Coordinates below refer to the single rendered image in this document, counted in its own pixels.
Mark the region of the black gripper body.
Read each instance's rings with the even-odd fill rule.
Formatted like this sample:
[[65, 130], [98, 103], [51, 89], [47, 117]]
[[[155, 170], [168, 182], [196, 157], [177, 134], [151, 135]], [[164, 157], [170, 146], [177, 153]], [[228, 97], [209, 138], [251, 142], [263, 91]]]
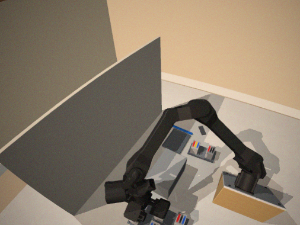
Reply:
[[[151, 205], [152, 210], [154, 211], [153, 215], [156, 217], [159, 217], [160, 219], [164, 219], [167, 211], [170, 207], [170, 202], [167, 200], [164, 200], [163, 198], [160, 199], [153, 199], [152, 193], [150, 191], [149, 197], [145, 201], [137, 201], [132, 197], [132, 194], [129, 194], [129, 198], [136, 201], [137, 203], [142, 203], [143, 206], [146, 204], [146, 206]], [[127, 200], [129, 201], [129, 198]]]

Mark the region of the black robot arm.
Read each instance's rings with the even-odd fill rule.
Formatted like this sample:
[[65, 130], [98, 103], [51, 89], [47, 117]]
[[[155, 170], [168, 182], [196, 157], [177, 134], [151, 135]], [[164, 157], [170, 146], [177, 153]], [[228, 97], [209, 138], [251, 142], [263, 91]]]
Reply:
[[[154, 154], [172, 129], [175, 122], [195, 119], [207, 126], [234, 153], [234, 160], [241, 168], [234, 183], [235, 188], [251, 195], [258, 180], [266, 176], [263, 157], [246, 147], [241, 140], [218, 118], [211, 103], [205, 99], [192, 99], [187, 104], [167, 108], [157, 122], [153, 131], [143, 146], [127, 161], [123, 180], [107, 181], [105, 200], [107, 204], [127, 201], [129, 194], [137, 201], [145, 201], [150, 191], [156, 189], [154, 179], [144, 179], [150, 168]], [[123, 213], [124, 217], [133, 222], [144, 222], [147, 216], [146, 204], [129, 198], [129, 203]]]

